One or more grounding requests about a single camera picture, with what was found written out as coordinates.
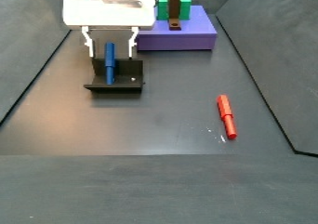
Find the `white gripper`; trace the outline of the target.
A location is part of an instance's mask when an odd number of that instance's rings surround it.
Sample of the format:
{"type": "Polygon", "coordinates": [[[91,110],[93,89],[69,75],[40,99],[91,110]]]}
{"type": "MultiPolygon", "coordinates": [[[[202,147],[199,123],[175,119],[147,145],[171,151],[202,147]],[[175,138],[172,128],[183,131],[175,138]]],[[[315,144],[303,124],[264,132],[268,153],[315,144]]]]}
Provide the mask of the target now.
{"type": "Polygon", "coordinates": [[[63,0],[61,17],[64,24],[76,29],[81,26],[89,57],[95,56],[95,42],[89,27],[128,28],[132,36],[128,40],[128,59],[136,46],[139,28],[151,28],[155,23],[154,0],[63,0]]]}

